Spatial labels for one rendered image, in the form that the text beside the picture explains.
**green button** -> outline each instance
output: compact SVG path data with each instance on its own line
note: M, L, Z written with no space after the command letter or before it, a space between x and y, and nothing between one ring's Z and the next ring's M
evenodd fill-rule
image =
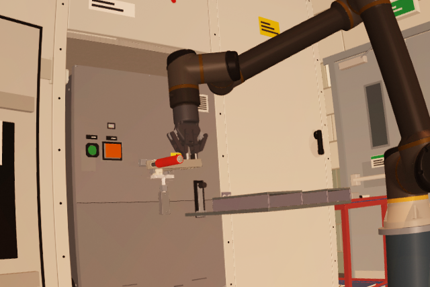
M88 153L89 153L91 156L96 155L96 154L97 154L97 147L96 147L96 146L93 146L93 145L88 146Z

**yellow warning sign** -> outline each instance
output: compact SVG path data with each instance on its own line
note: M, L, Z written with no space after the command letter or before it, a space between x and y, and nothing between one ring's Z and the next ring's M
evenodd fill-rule
M262 17L258 17L258 20L260 24L261 35L274 37L280 34L280 23Z

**red cylinder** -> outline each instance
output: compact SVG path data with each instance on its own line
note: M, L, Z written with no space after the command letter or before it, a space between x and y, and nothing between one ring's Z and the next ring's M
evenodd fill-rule
M158 168L173 166L183 163L182 155L170 156L165 158L160 158L155 161L155 166Z

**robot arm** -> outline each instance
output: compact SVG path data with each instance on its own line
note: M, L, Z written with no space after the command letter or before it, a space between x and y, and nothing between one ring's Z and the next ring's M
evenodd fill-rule
M212 92L225 95L293 54L361 22L374 49L402 137L398 150L404 161L405 178L421 178L417 182L405 181L400 185L402 192L396 191L395 197L430 192L430 175L414 168L417 163L430 162L430 149L424 151L425 145L430 145L430 116L390 0L336 0L330 9L241 55L197 55L192 50L171 54L167 70L175 132L168 137L175 150L193 158L204 148L207 134L200 136L198 126L199 84L207 83ZM415 176L416 172L421 172L420 176Z

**door lock handle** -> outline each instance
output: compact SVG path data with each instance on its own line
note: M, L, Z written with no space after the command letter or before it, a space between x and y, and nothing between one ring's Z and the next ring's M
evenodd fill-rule
M314 138L318 142L318 155L324 154L324 147L323 147L323 132L321 130L317 130L314 132Z

